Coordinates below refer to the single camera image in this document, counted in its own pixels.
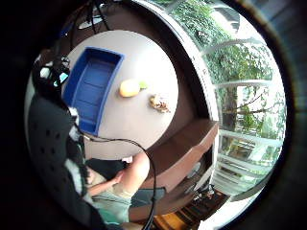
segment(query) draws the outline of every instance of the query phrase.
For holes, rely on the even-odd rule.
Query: yellow ball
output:
[[[140,84],[136,79],[128,79],[122,81],[119,87],[119,93],[122,97],[132,97],[140,92]]]

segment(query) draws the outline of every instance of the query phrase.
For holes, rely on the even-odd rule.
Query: round table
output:
[[[125,138],[145,149],[154,144],[171,123],[177,108],[177,76],[169,57],[149,38],[129,31],[95,34],[81,42],[68,55],[72,68],[85,47],[108,49],[124,55],[124,60],[109,90],[98,136]],[[134,97],[123,98],[118,90],[126,79],[145,81]],[[150,106],[149,98],[160,94],[169,103],[171,112],[161,113]],[[125,142],[96,143],[84,140],[86,158],[118,160],[133,156],[141,149]]]

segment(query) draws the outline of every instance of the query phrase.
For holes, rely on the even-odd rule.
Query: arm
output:
[[[95,196],[105,190],[107,190],[108,188],[110,188],[111,186],[113,186],[114,184],[117,184],[121,181],[122,176],[123,176],[124,172],[123,171],[119,171],[116,176],[112,179],[110,179],[109,181],[105,181],[103,183],[94,185],[90,188],[88,188],[88,193],[90,196]]]

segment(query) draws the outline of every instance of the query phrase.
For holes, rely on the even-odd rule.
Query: black cable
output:
[[[104,22],[104,24],[105,24],[105,26],[106,26],[106,29],[107,29],[108,31],[110,31],[111,29],[110,29],[110,27],[107,25],[106,18],[104,17],[102,11],[100,10],[100,7],[99,7],[99,4],[98,4],[97,0],[92,0],[92,1],[93,1],[93,3],[94,3],[95,6],[96,6],[99,15],[102,17],[103,22]]]
[[[95,23],[94,23],[93,11],[94,11],[94,4],[91,2],[90,6],[88,8],[88,17],[90,18],[92,30],[93,30],[94,34],[96,34],[97,31],[96,31],[96,27],[95,27]]]
[[[72,51],[73,48],[74,48],[73,42],[74,42],[74,35],[75,35],[75,28],[76,28],[77,20],[78,20],[78,18],[80,17],[81,13],[83,12],[83,10],[85,8],[86,8],[86,5],[83,6],[81,9],[79,9],[79,11],[78,11],[78,13],[77,13],[77,15],[74,19],[74,23],[73,23],[73,26],[71,28],[71,34],[70,34],[70,51]]]
[[[132,141],[130,139],[125,139],[125,138],[105,138],[105,137],[98,137],[96,136],[95,138],[89,137],[87,135],[85,135],[79,128],[79,126],[75,123],[75,127],[77,128],[78,132],[87,140],[92,141],[92,142],[99,142],[99,143],[106,143],[106,142],[115,142],[115,141],[120,141],[120,142],[127,142],[127,143],[131,143],[137,147],[139,147],[140,149],[142,149],[144,151],[144,153],[147,155],[147,157],[150,160],[150,164],[152,165],[152,169],[153,169],[153,197],[152,197],[152,207],[151,207],[151,211],[149,214],[149,217],[147,219],[146,224],[143,226],[142,230],[148,230],[150,229],[153,221],[154,221],[154,209],[155,209],[155,202],[156,202],[156,172],[155,172],[155,165],[154,165],[154,161],[153,159],[150,157],[150,155],[147,153],[147,151],[145,150],[145,148],[143,148],[139,143]]]

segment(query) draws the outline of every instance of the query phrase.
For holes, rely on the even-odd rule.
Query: blue plastic tray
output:
[[[70,72],[63,99],[77,108],[82,131],[98,135],[107,94],[123,59],[122,54],[86,47]]]

